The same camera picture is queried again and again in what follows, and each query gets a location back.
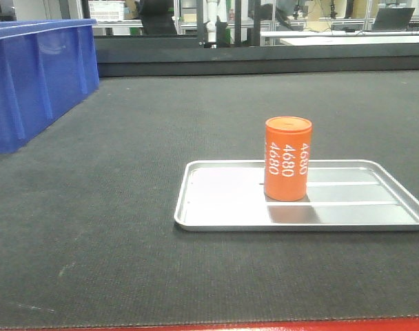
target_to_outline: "blue crate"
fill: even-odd
[[[98,88],[95,23],[0,23],[0,154],[17,151]]]

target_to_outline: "can lid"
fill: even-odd
[[[300,133],[312,129],[312,123],[309,119],[293,116],[273,117],[266,121],[266,126],[287,133]]]

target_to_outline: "silver tray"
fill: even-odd
[[[191,231],[419,230],[419,201],[365,160],[311,160],[307,196],[263,193],[264,161],[187,164],[174,218]]]

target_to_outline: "monitor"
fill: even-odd
[[[379,8],[372,31],[405,31],[415,8]]]

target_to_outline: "orange can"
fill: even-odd
[[[306,195],[312,123],[300,117],[266,121],[265,194],[279,201]]]

